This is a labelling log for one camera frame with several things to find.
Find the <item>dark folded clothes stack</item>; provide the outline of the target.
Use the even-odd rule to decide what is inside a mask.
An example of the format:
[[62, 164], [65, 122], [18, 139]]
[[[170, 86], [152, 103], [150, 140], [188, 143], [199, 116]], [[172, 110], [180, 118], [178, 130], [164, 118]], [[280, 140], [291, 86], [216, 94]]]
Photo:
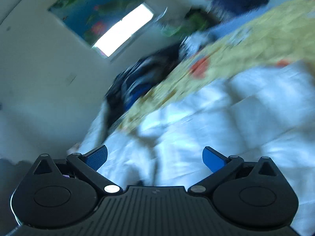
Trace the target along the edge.
[[139, 59], [119, 73], [105, 94], [108, 104], [107, 128], [110, 128], [132, 105], [158, 85], [180, 63], [180, 42]]

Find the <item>yellow cartoon bed quilt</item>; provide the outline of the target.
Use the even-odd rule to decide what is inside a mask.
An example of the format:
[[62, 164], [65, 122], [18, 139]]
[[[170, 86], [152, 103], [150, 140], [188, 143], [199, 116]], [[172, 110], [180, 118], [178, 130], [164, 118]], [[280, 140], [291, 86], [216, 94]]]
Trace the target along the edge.
[[230, 78], [257, 65], [304, 60], [314, 72], [314, 0], [291, 0], [246, 23], [199, 52], [208, 65], [201, 76], [190, 72], [193, 58], [181, 62], [169, 76], [122, 117], [127, 132], [144, 118], [198, 91], [217, 78]]

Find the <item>lotus print roller blind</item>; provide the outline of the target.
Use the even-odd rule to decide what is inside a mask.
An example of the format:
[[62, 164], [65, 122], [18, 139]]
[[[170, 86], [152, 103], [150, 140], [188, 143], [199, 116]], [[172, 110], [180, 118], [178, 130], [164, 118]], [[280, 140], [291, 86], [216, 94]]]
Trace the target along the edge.
[[90, 46], [144, 0], [57, 0], [48, 11]]

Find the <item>window with aluminium frame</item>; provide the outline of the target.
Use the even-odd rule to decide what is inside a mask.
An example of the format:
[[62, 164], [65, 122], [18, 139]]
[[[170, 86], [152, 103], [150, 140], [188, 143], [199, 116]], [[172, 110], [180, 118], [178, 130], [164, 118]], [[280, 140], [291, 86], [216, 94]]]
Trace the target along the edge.
[[154, 13], [145, 4], [139, 5], [106, 31], [96, 41], [93, 48], [100, 51], [104, 56], [110, 57], [133, 34], [149, 23], [153, 17]]

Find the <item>white quilted down jacket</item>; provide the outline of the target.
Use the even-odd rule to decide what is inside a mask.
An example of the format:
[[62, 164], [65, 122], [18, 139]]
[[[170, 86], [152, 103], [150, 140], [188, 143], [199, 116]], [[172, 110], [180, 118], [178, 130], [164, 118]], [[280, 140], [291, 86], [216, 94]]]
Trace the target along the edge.
[[305, 62], [214, 80], [150, 113], [131, 132], [107, 130], [106, 114], [102, 105], [78, 151], [105, 145], [99, 173], [112, 182], [192, 186], [210, 175], [202, 162], [206, 146], [247, 161], [268, 156], [298, 196], [293, 228], [314, 233], [314, 77]]

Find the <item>light blue knitted blanket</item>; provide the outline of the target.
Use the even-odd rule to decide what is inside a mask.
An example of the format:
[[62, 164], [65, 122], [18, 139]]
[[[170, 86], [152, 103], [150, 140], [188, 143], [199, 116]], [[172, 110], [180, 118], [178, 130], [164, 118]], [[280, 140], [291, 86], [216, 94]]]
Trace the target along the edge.
[[250, 11], [231, 19], [230, 21], [223, 22], [219, 25], [216, 25], [215, 27], [210, 28], [208, 32], [215, 40], [221, 39], [224, 36], [234, 32], [244, 24], [250, 22], [251, 20], [260, 17], [268, 10], [270, 10], [270, 7], [264, 6], [259, 9]]

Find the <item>crumpled black white plastic bag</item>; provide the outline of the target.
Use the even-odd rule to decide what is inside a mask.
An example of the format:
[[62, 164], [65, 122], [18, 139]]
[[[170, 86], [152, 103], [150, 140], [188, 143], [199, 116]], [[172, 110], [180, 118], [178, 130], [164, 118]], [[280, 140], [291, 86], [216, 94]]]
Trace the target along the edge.
[[189, 58], [214, 41], [214, 36], [208, 32], [195, 32], [181, 42], [179, 55], [182, 59]]

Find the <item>green plastic stool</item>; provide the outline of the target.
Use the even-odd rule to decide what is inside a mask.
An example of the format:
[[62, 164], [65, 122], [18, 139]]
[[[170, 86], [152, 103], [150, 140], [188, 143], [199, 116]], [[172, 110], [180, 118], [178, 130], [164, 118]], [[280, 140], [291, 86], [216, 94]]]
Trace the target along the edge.
[[197, 31], [205, 31], [219, 24], [220, 20], [201, 8], [192, 8], [179, 19], [169, 19], [162, 23], [161, 33], [167, 37], [183, 39]]

